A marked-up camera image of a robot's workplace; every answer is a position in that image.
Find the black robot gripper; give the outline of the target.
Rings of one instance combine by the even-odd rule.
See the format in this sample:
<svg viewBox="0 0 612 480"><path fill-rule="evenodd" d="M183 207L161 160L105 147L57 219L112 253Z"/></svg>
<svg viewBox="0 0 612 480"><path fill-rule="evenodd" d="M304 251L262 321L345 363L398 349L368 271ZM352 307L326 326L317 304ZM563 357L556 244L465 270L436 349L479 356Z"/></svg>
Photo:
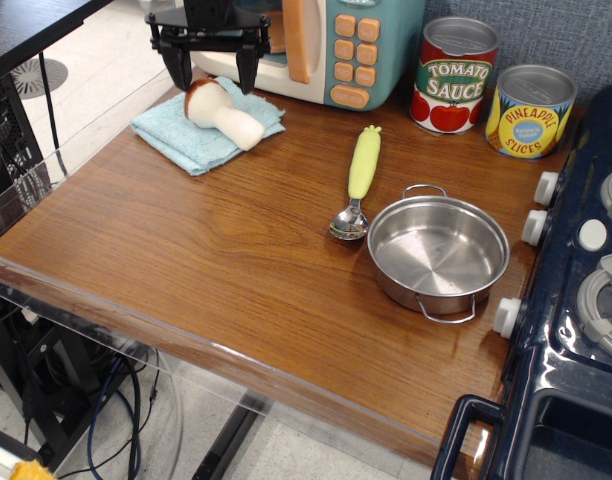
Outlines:
<svg viewBox="0 0 612 480"><path fill-rule="evenodd" d="M248 95L255 88L259 54L271 49L270 18L233 1L184 1L181 7L147 14L145 22L153 48L184 92L192 82L189 52L236 52L240 89Z"/></svg>

